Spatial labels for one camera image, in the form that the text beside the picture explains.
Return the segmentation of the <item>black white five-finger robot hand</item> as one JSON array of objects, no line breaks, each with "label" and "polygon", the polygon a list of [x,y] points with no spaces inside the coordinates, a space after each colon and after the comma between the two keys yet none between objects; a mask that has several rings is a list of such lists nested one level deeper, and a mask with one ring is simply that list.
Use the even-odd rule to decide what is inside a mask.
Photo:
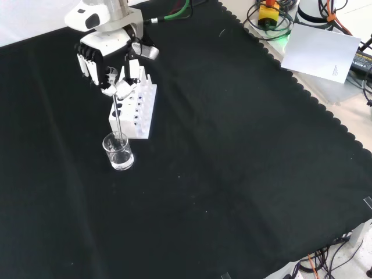
[{"label": "black white five-finger robot hand", "polygon": [[85,33],[75,46],[81,72],[107,96],[123,99],[130,91],[121,86],[137,82],[130,55],[154,60],[159,54],[145,35],[142,12],[127,1],[80,1],[65,23]]}]

